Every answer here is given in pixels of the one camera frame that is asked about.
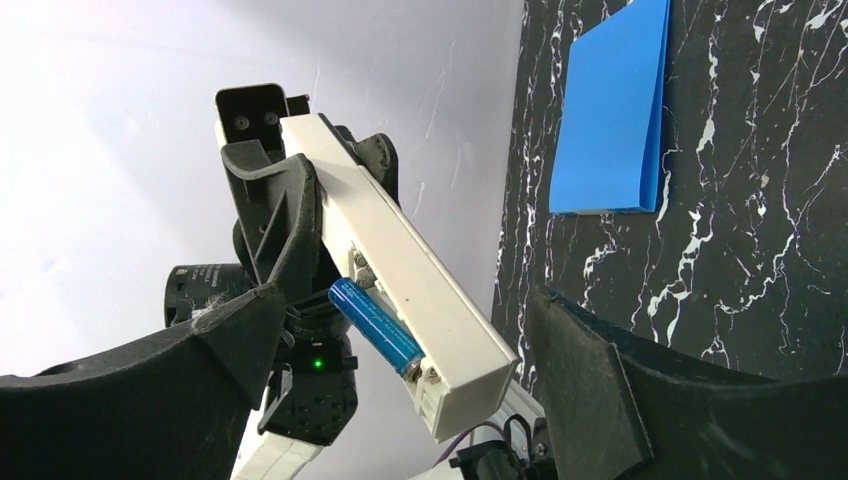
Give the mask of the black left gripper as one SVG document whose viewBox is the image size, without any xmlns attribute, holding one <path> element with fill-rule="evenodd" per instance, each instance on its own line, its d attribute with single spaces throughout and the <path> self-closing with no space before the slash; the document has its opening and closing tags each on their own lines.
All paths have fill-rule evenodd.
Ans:
<svg viewBox="0 0 848 480">
<path fill-rule="evenodd" d="M 385 133 L 356 140 L 344 125 L 336 132 L 394 202 L 399 201 L 399 160 Z M 318 175 L 302 153 L 273 161 L 258 140 L 220 150 L 238 221 L 233 246 L 253 286 L 234 309 L 236 318 L 268 333 L 278 327 L 284 345 L 323 344 L 349 328 L 328 300 L 340 278 L 321 241 Z"/>
</svg>

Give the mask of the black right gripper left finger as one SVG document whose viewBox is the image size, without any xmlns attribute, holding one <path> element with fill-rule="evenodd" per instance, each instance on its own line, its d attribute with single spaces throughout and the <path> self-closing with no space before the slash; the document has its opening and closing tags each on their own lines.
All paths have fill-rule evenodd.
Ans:
<svg viewBox="0 0 848 480">
<path fill-rule="evenodd" d="M 119 347 L 1 379 L 5 479 L 226 479 L 262 401 L 283 293 L 255 288 Z"/>
</svg>

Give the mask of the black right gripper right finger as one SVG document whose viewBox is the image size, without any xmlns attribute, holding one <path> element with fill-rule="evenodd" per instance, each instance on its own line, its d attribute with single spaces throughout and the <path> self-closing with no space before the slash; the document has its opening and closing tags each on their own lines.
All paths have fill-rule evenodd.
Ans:
<svg viewBox="0 0 848 480">
<path fill-rule="evenodd" d="M 843 479 L 847 379 L 720 367 L 603 320 L 547 288 L 527 303 L 562 479 Z"/>
</svg>

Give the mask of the white remote control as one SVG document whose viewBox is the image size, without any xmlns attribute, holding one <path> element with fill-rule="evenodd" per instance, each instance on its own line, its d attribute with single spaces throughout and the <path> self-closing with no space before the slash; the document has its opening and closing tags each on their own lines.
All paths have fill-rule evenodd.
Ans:
<svg viewBox="0 0 848 480">
<path fill-rule="evenodd" d="M 317 173 L 322 241 L 340 274 L 372 281 L 368 294 L 423 350 L 406 385 L 416 414 L 443 442 L 500 407 L 517 357 L 397 203 L 322 114 L 287 117 L 282 140 Z"/>
</svg>

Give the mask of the blue battery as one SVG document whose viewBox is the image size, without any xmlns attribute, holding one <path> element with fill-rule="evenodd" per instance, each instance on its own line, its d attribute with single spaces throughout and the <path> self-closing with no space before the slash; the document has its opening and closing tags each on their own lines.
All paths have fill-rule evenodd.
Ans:
<svg viewBox="0 0 848 480">
<path fill-rule="evenodd" d="M 406 382 L 422 373 L 424 352 L 414 337 L 350 278 L 336 280 L 328 300 Z"/>
</svg>

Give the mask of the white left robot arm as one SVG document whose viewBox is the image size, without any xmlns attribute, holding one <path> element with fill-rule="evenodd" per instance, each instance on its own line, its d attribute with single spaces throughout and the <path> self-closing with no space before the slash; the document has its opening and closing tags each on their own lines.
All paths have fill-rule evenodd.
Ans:
<svg viewBox="0 0 848 480">
<path fill-rule="evenodd" d="M 264 280 L 288 286 L 280 340 L 263 392 L 260 415 L 248 422 L 233 476 L 291 479 L 331 445 L 358 407 L 350 322 L 328 298 L 341 275 L 319 239 L 316 175 L 302 162 L 262 182 L 271 207 L 245 215 L 259 229 L 262 248 L 253 265 L 241 227 L 233 230 L 236 264 L 177 266 L 165 292 L 172 326 L 207 315 Z"/>
</svg>

